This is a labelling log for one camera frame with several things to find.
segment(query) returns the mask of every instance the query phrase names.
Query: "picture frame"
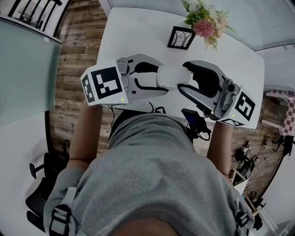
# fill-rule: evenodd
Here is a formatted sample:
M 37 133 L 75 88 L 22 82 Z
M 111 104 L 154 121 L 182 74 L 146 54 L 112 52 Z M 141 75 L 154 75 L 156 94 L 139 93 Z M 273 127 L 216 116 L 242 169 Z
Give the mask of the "picture frame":
M 174 26 L 167 47 L 188 50 L 194 38 L 195 32 L 192 29 Z

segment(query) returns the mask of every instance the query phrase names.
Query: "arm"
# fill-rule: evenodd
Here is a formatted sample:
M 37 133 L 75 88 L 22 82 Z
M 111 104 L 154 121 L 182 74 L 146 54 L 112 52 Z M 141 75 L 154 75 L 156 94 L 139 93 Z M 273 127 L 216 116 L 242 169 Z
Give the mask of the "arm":
M 232 131 L 232 126 L 216 122 L 207 154 L 216 168 L 226 177 L 230 172 Z
M 102 106 L 88 106 L 84 100 L 71 141 L 67 168 L 81 167 L 86 170 L 96 158 L 101 118 Z

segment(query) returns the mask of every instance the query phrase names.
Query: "wooden floor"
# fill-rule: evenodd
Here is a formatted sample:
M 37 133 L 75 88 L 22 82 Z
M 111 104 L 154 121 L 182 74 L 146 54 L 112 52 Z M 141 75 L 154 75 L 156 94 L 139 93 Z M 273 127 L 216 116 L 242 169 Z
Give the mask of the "wooden floor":
M 55 109 L 50 111 L 53 150 L 58 155 L 62 155 L 64 140 L 71 141 L 81 102 L 84 99 L 80 76 L 88 67 L 96 64 L 106 21 L 107 18 L 98 0 L 72 0 L 60 25 L 57 38 L 63 42 L 63 46 L 58 66 Z M 275 100 L 264 98 L 260 118 L 281 123 L 285 116 L 285 109 Z M 120 111 L 115 110 L 115 113 L 117 117 Z M 98 154 L 107 149 L 112 119 L 111 110 L 104 108 Z M 232 153 L 245 141 L 250 140 L 252 148 L 250 157 L 253 157 L 259 153 L 264 139 L 272 141 L 278 138 L 277 129 L 261 124 L 258 124 L 256 130 L 235 128 Z M 206 155 L 209 142 L 195 140 L 194 146 L 198 153 Z M 256 191 L 259 196 L 266 188 L 283 152 L 282 147 L 277 153 L 273 152 L 275 146 L 269 142 L 267 148 L 260 151 L 245 193 Z M 237 167 L 238 164 L 232 160 L 232 167 Z

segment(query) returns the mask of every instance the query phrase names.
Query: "black chair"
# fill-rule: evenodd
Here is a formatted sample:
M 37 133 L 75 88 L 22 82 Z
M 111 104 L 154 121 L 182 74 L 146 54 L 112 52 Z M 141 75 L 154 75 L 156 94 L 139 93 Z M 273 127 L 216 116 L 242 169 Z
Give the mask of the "black chair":
M 277 149 L 274 150 L 275 152 L 279 149 L 281 144 L 283 144 L 284 150 L 283 150 L 283 157 L 289 154 L 291 155 L 292 152 L 292 146 L 295 144 L 295 141 L 293 141 L 294 136 L 280 136 L 280 138 L 277 141 L 272 141 L 272 143 L 278 143 Z
M 29 165 L 33 178 L 36 178 L 36 173 L 44 168 L 45 177 L 42 178 L 37 189 L 26 199 L 26 205 L 31 210 L 27 211 L 28 221 L 43 232 L 45 232 L 43 226 L 43 210 L 45 203 L 53 190 L 58 174 L 66 168 L 69 160 L 69 156 L 65 148 L 67 144 L 68 142 L 64 143 L 65 160 L 62 160 L 57 156 L 50 155 L 49 153 L 45 153 L 44 164 L 37 168 L 35 168 L 32 163 Z

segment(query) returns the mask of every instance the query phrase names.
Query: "gray t-shirt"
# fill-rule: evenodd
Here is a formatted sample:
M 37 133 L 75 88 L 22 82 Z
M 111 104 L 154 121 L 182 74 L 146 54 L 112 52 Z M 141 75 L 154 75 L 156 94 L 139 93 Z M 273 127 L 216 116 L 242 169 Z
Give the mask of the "gray t-shirt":
M 119 125 L 108 151 L 85 173 L 63 170 L 44 208 L 48 229 L 54 207 L 76 187 L 76 235 L 106 236 L 127 221 L 158 218 L 181 236 L 247 235 L 254 218 L 246 202 L 206 157 L 198 155 L 177 120 L 159 113 Z M 246 213 L 240 227 L 237 216 Z

